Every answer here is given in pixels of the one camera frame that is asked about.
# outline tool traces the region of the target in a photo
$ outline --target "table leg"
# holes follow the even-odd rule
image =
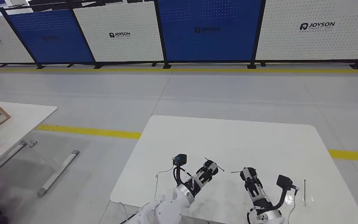
[[[72,153],[66,158],[66,160],[61,164],[59,170],[56,170],[54,174],[50,177],[48,181],[43,185],[43,187],[37,192],[37,196],[42,197],[56,181],[56,179],[61,175],[61,173],[66,169],[66,167],[72,162],[72,160],[79,154],[79,151],[73,150]]]
[[[0,160],[0,167],[4,165],[13,155],[15,155],[20,149],[22,149],[26,145],[26,142],[20,142],[15,148],[13,148],[8,154],[4,156],[2,160]]]

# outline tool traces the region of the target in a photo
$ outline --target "blue partition panel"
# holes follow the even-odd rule
[[[261,0],[159,0],[168,60],[250,60]]]
[[[9,17],[38,62],[93,62],[70,10]]]

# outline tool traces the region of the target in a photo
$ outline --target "white cable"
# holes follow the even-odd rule
[[[158,172],[158,173],[156,174],[156,178],[157,178],[157,185],[156,185],[156,193],[154,194],[154,198],[156,198],[156,196],[157,196],[157,189],[158,189],[158,175],[159,175],[159,174],[161,174],[161,173],[163,173],[163,172],[169,172],[169,171],[171,171],[173,168],[174,168],[174,165],[170,168],[170,170],[160,171],[160,172]]]
[[[290,216],[291,216],[293,210],[296,208],[296,201],[295,201],[295,199],[296,199],[296,194],[293,196],[293,208],[292,208],[292,210],[291,210],[291,212],[289,213],[289,216],[288,216],[288,218],[287,218],[287,224],[290,224]]]
[[[122,206],[123,206],[123,208],[124,208],[124,212],[125,212],[125,216],[126,216],[126,222],[125,223],[128,223],[128,213],[127,213],[127,209],[125,209],[125,206],[124,206],[124,204],[123,203],[121,203],[121,202],[119,202]]]

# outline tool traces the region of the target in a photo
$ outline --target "wire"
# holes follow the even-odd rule
[[[124,212],[125,212],[125,216],[126,216],[126,222],[125,223],[127,223],[128,222],[128,213],[127,213],[127,209],[125,209],[125,206],[124,206],[124,204],[123,203],[121,203],[121,202],[119,202],[122,206],[123,206],[123,208],[124,208]]]
[[[156,196],[157,196],[157,189],[158,189],[158,175],[159,174],[161,174],[161,173],[163,173],[163,172],[169,172],[169,171],[171,171],[172,169],[173,169],[173,167],[174,167],[174,165],[169,169],[169,170],[166,170],[166,171],[160,171],[160,172],[158,172],[157,174],[156,174],[156,178],[157,178],[157,185],[156,185],[156,193],[154,194],[154,198],[156,198]]]
[[[252,208],[250,209],[250,211],[247,212],[247,214],[246,214],[246,218],[247,218],[248,224],[251,224],[251,222],[250,222],[250,213],[251,213],[252,211],[256,210],[256,209],[264,209],[264,208],[261,208],[261,207],[259,207],[259,206],[254,206],[254,207],[252,207]]]
[[[287,224],[290,224],[290,216],[291,216],[293,210],[296,208],[296,194],[297,194],[297,190],[295,190],[295,195],[293,196],[293,208],[292,208],[292,210],[289,213],[289,216],[287,218]]]

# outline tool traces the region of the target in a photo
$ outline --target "white partition panel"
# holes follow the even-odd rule
[[[0,16],[0,63],[33,63],[10,25]]]
[[[163,60],[154,2],[77,8],[97,62]]]
[[[358,0],[267,0],[256,59],[358,59]]]

